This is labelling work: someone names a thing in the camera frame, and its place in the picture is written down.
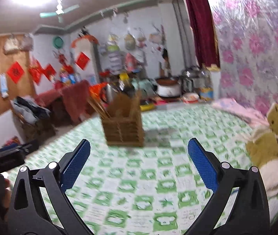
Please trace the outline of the person's left hand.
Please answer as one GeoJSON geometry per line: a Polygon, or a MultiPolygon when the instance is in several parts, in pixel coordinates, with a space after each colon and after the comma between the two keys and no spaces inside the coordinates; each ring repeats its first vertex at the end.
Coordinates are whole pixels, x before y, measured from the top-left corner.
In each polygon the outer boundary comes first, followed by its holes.
{"type": "Polygon", "coordinates": [[[7,216],[7,212],[8,212],[9,206],[10,206],[11,195],[12,195],[12,191],[11,191],[10,181],[5,178],[4,179],[4,196],[2,198],[2,205],[3,205],[3,208],[5,209],[5,217],[7,216]]]}

